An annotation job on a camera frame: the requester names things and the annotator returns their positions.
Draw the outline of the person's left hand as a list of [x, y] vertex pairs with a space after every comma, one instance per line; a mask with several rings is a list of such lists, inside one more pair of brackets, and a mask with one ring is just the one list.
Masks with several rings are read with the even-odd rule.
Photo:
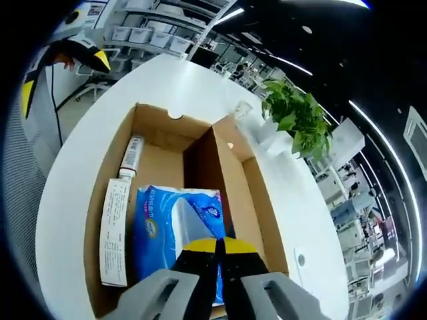
[[62, 63], [64, 69], [68, 69], [70, 71], [73, 71], [75, 68], [75, 61], [72, 57], [69, 57], [63, 53], [57, 53], [53, 58], [51, 58], [50, 64], [58, 64]]

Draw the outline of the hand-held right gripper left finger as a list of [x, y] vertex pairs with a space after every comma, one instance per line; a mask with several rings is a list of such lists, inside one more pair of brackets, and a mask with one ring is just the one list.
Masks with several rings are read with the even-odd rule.
[[104, 319], [209, 319], [216, 298], [215, 238], [192, 241], [171, 269], [159, 269], [119, 298]]

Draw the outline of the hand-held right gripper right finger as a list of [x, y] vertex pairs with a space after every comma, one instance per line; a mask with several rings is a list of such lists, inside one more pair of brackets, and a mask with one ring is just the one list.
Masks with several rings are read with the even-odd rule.
[[327, 319], [320, 302], [281, 272], [270, 272], [256, 248], [218, 241], [223, 301], [229, 319]]

